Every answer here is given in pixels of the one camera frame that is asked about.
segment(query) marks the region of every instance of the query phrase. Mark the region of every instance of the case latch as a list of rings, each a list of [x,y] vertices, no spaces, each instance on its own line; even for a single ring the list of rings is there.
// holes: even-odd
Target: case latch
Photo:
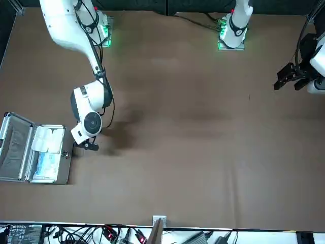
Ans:
[[[62,150],[61,156],[65,159],[70,158],[70,153],[68,151]]]

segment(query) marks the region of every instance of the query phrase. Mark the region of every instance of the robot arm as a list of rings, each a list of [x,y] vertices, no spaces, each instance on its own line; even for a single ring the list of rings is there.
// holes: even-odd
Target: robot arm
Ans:
[[[72,135],[77,145],[91,149],[89,139],[98,135],[102,129],[98,111],[108,107],[113,99],[105,69],[93,43],[94,39],[96,43],[104,40],[99,31],[94,31],[99,24],[99,15],[91,0],[40,0],[40,4],[53,41],[64,48],[84,53],[92,67],[96,81],[74,89],[71,94],[72,110],[78,121],[71,130]]]
[[[304,37],[304,30],[313,20],[316,33],[308,33]],[[304,27],[298,39],[295,64],[288,63],[278,72],[278,80],[274,83],[274,90],[279,90],[290,81],[295,82],[295,90],[307,86],[312,94],[325,94],[325,1],[319,0],[307,16]],[[301,62],[298,62],[300,51]]]
[[[227,48],[237,48],[245,39],[248,21],[253,13],[252,0],[236,0],[236,6],[232,13],[227,14],[224,31],[220,35],[220,41]]]

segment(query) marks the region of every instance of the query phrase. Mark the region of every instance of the brown table surface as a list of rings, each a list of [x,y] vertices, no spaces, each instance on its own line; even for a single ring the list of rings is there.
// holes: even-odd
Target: brown table surface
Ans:
[[[150,225],[167,215],[169,226],[325,231],[325,97],[293,83],[273,91],[304,17],[255,15],[245,51],[218,51],[216,33],[186,20],[109,14],[112,129],[98,152],[77,152],[68,185],[1,182],[0,219]],[[92,81],[87,58],[51,40],[40,9],[17,17],[0,113],[72,127],[70,94]]]

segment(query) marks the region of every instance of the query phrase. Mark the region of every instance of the black cable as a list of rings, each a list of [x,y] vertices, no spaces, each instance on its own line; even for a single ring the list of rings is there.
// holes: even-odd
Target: black cable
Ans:
[[[193,24],[199,25],[199,26],[204,27],[204,28],[207,28],[207,29],[211,29],[211,30],[213,30],[213,31],[215,31],[215,32],[220,31],[218,27],[211,26],[211,25],[205,25],[205,24],[202,24],[202,23],[196,22],[196,21],[194,21],[194,20],[191,20],[191,19],[189,19],[189,18],[186,18],[186,17],[180,16],[180,15],[174,15],[174,17],[178,17],[178,18],[181,18],[181,19],[185,19],[185,20],[187,20],[187,21],[189,21],[189,22],[191,22],[191,23],[193,23]]]
[[[113,244],[116,244],[117,243],[118,238],[120,237],[120,233],[121,233],[121,227],[118,227],[117,237],[116,237],[116,239],[115,239],[115,241],[114,241]]]
[[[82,5],[85,7],[85,9],[88,11],[88,13],[90,14],[90,16],[91,16],[93,22],[95,23],[95,19],[94,19],[94,17],[92,16],[90,10],[87,8],[86,4],[85,4],[83,1],[81,1],[81,3],[82,3]],[[103,43],[102,43],[102,38],[101,38],[100,31],[98,30],[97,25],[96,25],[96,30],[97,30],[97,33],[98,33],[98,37],[99,37],[99,39],[100,39],[100,47],[99,47],[99,48],[100,48],[100,54],[101,54],[100,59],[101,59],[101,63],[102,63],[102,62],[103,62]]]
[[[213,22],[217,23],[218,19],[213,18],[209,13],[204,13],[210,20],[212,20]]]
[[[114,97],[112,96],[112,102],[113,102],[113,112],[112,112],[112,117],[111,117],[111,121],[108,124],[108,126],[103,126],[102,128],[108,128],[109,126],[111,126],[112,122],[113,122],[113,118],[114,118],[114,113],[115,113],[115,100]]]
[[[101,237],[100,237],[100,243],[99,244],[101,244],[101,241],[102,241],[102,237],[103,237],[103,229],[102,229],[102,233],[101,233]]]
[[[104,108],[104,111],[103,111],[103,113],[100,113],[100,116],[103,116],[105,114],[105,111],[106,111],[106,109]]]
[[[239,232],[238,232],[238,230],[236,230],[236,236],[234,238],[233,244],[237,244],[238,235],[239,235]]]

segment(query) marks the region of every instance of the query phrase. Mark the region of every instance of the case lid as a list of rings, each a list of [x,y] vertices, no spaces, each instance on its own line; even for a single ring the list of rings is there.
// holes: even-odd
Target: case lid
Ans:
[[[36,127],[35,123],[16,113],[5,114],[0,130],[0,178],[25,180]]]

